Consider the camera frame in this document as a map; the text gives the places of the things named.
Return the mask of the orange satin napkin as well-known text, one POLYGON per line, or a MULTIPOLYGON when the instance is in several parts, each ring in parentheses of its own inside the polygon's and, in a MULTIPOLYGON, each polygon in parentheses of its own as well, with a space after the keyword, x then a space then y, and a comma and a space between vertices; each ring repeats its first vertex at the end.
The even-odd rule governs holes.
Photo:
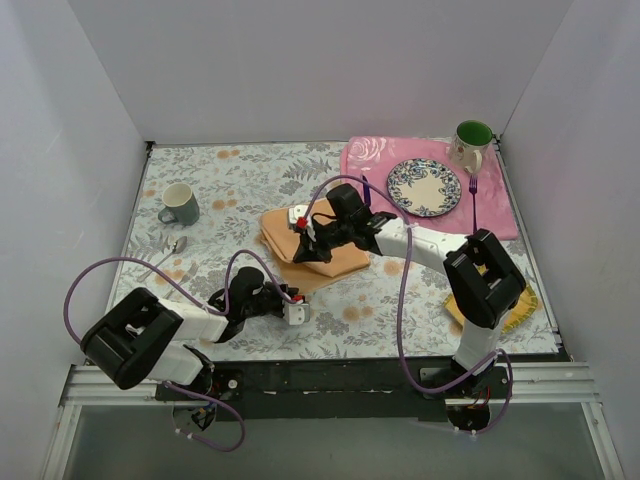
POLYGON ((265 212, 260 218, 263 242, 272 252, 281 277, 302 294, 367 269, 370 259, 353 243, 329 251, 290 229, 289 208, 265 212))

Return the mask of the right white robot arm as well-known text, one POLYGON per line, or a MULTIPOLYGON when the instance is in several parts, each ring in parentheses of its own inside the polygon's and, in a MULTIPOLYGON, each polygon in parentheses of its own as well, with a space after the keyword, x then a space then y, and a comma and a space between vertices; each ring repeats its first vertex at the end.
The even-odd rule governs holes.
POLYGON ((332 259, 333 250, 352 244, 379 256, 400 258, 445 275, 465 321, 451 361, 452 380, 416 390, 436 395, 455 389, 475 397, 489 384, 487 371, 502 354, 497 342, 505 318, 524 292, 526 281, 497 237, 486 229, 470 236, 447 234, 413 225, 402 212, 372 212, 349 183, 331 189, 332 214, 326 224, 314 219, 310 205, 287 211, 287 223, 299 236, 296 263, 332 259))

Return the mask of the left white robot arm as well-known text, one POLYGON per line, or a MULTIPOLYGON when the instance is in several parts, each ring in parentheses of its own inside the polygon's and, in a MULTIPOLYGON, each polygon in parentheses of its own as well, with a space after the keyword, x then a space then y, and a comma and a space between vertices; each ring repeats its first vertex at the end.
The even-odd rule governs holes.
POLYGON ((166 381, 200 400, 213 388, 215 365, 193 343, 225 343, 243 330, 246 320, 263 316, 299 326, 310 319, 310 307, 297 288, 243 267, 205 307, 136 288, 84 335, 80 347, 122 390, 145 379, 166 381))

